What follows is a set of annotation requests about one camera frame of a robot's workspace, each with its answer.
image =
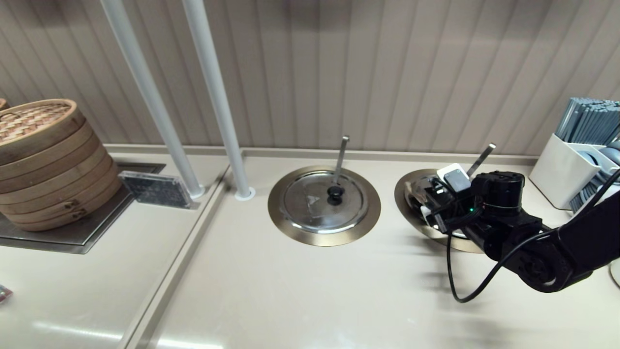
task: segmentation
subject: round brass rim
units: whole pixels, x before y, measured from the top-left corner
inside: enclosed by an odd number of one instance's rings
[[[448,237],[442,234],[439,230],[429,227],[426,222],[424,222],[422,219],[418,218],[413,212],[411,212],[411,208],[409,208],[407,200],[405,199],[405,182],[411,181],[416,176],[419,176],[421,171],[432,171],[433,173],[436,173],[437,170],[417,170],[405,174],[398,181],[398,183],[396,183],[396,187],[394,188],[394,200],[396,201],[396,206],[398,206],[398,209],[400,210],[403,217],[405,217],[405,219],[411,225],[413,225],[416,230],[426,235],[431,240],[446,246],[448,244]],[[455,250],[463,252],[482,253],[482,250],[474,242],[463,238],[453,238],[451,242],[451,247]]]
[[[333,166],[304,167],[287,174],[282,177],[276,185],[274,185],[271,193],[269,193],[269,200],[267,203],[269,216],[276,227],[278,227],[278,229],[280,229],[280,231],[286,236],[292,238],[293,240],[312,246],[339,246],[362,238],[370,232],[370,230],[377,223],[381,213],[381,201],[379,200],[379,194],[377,194],[374,187],[362,176],[345,168],[342,169],[342,174],[348,176],[359,184],[365,190],[365,199],[368,200],[368,212],[358,224],[348,230],[344,230],[343,232],[320,234],[293,227],[290,220],[286,219],[285,215],[280,211],[280,198],[282,197],[284,190],[287,189],[288,185],[296,178],[299,178],[301,175],[308,172],[334,170],[335,168]]]

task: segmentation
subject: black cable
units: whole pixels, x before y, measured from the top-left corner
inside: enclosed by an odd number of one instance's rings
[[[495,276],[495,274],[497,274],[499,269],[501,267],[503,267],[504,264],[506,264],[506,262],[518,250],[521,249],[521,247],[525,246],[526,244],[528,244],[529,242],[532,242],[534,240],[540,240],[540,239],[542,239],[544,237],[547,237],[547,236],[551,235],[553,232],[555,232],[555,230],[550,230],[550,231],[547,231],[547,232],[544,232],[544,233],[540,233],[540,234],[534,235],[532,237],[529,237],[529,238],[523,240],[520,244],[518,244],[512,250],[510,250],[510,252],[508,252],[499,262],[497,262],[497,264],[493,267],[493,269],[491,269],[491,271],[489,272],[487,277],[484,278],[484,280],[482,280],[482,282],[480,283],[480,286],[478,286],[478,288],[474,292],[472,292],[470,295],[468,295],[467,297],[464,297],[464,298],[459,298],[459,296],[456,294],[456,290],[454,288],[454,279],[452,278],[452,264],[450,262],[450,244],[452,242],[452,233],[449,232],[448,233],[448,243],[446,244],[447,247],[448,247],[448,251],[446,253],[446,260],[448,262],[448,279],[450,281],[450,289],[452,290],[452,296],[459,303],[467,303],[467,302],[471,301],[472,299],[476,298],[476,296],[478,296],[482,292],[482,290],[484,290],[487,287],[489,282],[491,282],[491,279],[493,279],[493,277]]]
[[[611,177],[607,179],[607,182],[605,182],[605,184],[603,184],[601,189],[592,196],[590,201],[588,201],[586,206],[579,212],[579,214],[576,215],[576,217],[588,213],[588,211],[590,211],[592,207],[596,205],[596,203],[601,199],[601,197],[603,197],[603,194],[607,191],[607,189],[609,189],[609,187],[614,184],[614,182],[618,179],[618,177],[620,177],[620,169],[616,170],[616,172],[614,172],[614,174],[612,174]]]

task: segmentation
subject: pole base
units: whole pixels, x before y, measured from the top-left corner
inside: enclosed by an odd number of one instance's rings
[[[249,199],[252,199],[255,195],[256,189],[250,187],[250,194],[247,197],[242,197],[241,195],[239,195],[239,191],[235,193],[234,197],[239,201],[248,201]]]
[[[196,194],[190,193],[190,197],[192,198],[192,200],[198,199],[199,197],[201,197],[201,196],[203,196],[205,194],[205,191],[206,191],[205,186],[201,184],[200,185],[200,191],[197,192]]]

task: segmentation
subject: beige countertop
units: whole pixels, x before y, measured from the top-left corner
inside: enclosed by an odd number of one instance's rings
[[[445,247],[429,241],[394,202],[404,174],[454,162],[450,156],[353,152],[344,167],[365,177],[381,199],[370,233],[339,247],[313,247],[281,233],[267,211],[273,185],[309,165],[334,165],[326,154],[246,152],[256,197],[224,195],[153,336],[166,349],[323,348],[620,348],[620,289],[602,268],[561,292],[544,294],[501,270],[474,301],[458,304],[446,275]],[[467,168],[475,157],[461,161]],[[479,171],[528,174],[519,158],[489,158]],[[555,227],[569,219],[529,182],[523,207]],[[458,292],[469,294],[494,262],[455,252]]]
[[[117,161],[165,163],[162,174],[178,175],[169,155],[133,153],[143,148],[110,151]],[[15,292],[0,306],[0,348],[108,349],[126,340],[190,232],[201,228],[228,166],[222,149],[209,152],[220,155],[189,156],[209,186],[197,208],[133,202],[85,255],[0,246],[0,283]]]

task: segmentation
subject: white metal pole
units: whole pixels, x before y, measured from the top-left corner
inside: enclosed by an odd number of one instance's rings
[[[133,74],[136,80],[136,84],[138,84],[138,89],[146,102],[146,106],[153,117],[153,121],[155,121],[161,138],[168,147],[172,160],[174,164],[177,165],[177,169],[179,169],[192,199],[200,197],[205,193],[205,187],[198,183],[196,174],[183,150],[179,136],[174,130],[168,110],[164,105],[164,101],[161,99],[159,90],[157,90],[155,80],[153,80],[153,76],[146,64],[144,54],[142,50],[140,50],[138,39],[131,27],[129,17],[127,17],[123,1],[101,0],[101,5],[104,7],[105,15],[108,17],[108,21],[112,26],[114,36],[116,36],[118,45],[129,65],[131,74]]]
[[[226,89],[224,88],[224,80],[219,70],[218,56],[215,52],[215,45],[213,44],[211,29],[209,28],[205,4],[203,0],[183,0],[183,6],[187,22],[192,31],[194,46],[196,46],[202,73],[205,76],[206,85],[209,89],[211,103],[218,120],[219,132],[222,135],[224,147],[226,148],[232,173],[237,184],[235,196],[238,200],[249,200],[256,194],[256,191],[247,183],[246,170],[243,167],[239,141],[234,130],[233,117],[228,104],[228,98],[226,97]]]

